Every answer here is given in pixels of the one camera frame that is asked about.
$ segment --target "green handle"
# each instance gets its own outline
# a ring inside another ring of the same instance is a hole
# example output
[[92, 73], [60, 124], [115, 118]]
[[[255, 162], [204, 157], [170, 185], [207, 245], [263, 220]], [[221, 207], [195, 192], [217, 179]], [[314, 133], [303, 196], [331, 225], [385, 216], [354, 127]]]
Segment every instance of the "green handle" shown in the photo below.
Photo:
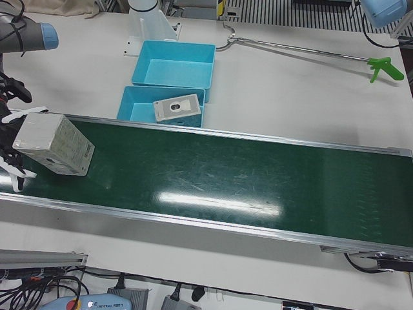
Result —
[[397, 69], [394, 65], [392, 65], [392, 59], [390, 57], [380, 59], [369, 58], [367, 64], [372, 66], [371, 69], [374, 70], [374, 74], [372, 79], [370, 80], [370, 83], [373, 83], [377, 79], [380, 70], [386, 72], [396, 81], [403, 81], [405, 78], [405, 75], [401, 73], [399, 69]]

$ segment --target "green conveyor belt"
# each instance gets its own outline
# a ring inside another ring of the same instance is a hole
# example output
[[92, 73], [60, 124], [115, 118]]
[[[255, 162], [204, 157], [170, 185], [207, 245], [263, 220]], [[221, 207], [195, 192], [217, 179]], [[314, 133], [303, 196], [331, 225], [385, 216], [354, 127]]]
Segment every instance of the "green conveyor belt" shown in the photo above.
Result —
[[96, 146], [88, 175], [25, 158], [21, 195], [413, 247], [412, 158], [74, 124]]

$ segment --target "small white box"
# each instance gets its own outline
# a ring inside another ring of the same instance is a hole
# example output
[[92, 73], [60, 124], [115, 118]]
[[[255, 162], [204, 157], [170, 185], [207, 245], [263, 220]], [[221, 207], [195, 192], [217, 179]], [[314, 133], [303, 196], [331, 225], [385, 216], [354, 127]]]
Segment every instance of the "small white box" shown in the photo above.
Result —
[[158, 100], [154, 102], [157, 123], [200, 127], [202, 113], [196, 94]]
[[62, 114], [29, 113], [13, 148], [57, 174], [85, 176], [94, 145]]

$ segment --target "white table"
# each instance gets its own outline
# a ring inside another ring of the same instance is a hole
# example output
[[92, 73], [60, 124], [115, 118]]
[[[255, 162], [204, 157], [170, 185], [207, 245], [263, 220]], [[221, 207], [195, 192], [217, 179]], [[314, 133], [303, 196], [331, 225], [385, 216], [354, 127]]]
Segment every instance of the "white table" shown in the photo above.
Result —
[[[25, 82], [34, 103], [53, 112], [114, 118], [136, 59], [124, 57], [127, 16], [91, 20], [31, 14], [52, 23], [57, 50], [5, 56], [6, 73]], [[224, 44], [220, 23], [181, 20], [181, 41]], [[364, 57], [398, 50], [370, 46], [362, 34], [236, 25], [238, 34]], [[391, 44], [386, 35], [374, 39]], [[312, 141], [413, 149], [413, 105], [406, 81], [369, 67], [245, 46], [218, 53], [205, 127]], [[411, 307], [403, 273], [366, 275], [318, 247], [207, 229], [0, 205], [0, 248], [79, 251], [94, 267], [353, 309]]]

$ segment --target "power adapter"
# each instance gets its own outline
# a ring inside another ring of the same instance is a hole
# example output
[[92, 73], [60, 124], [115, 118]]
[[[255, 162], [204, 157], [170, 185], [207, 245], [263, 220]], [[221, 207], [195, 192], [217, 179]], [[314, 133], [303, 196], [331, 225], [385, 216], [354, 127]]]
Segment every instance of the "power adapter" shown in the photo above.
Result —
[[132, 303], [132, 310], [146, 310], [148, 303], [148, 289], [108, 289], [109, 294], [117, 295], [129, 299]]
[[161, 310], [202, 310], [196, 305], [191, 305], [183, 300], [173, 300], [170, 295], [166, 296], [163, 300]]

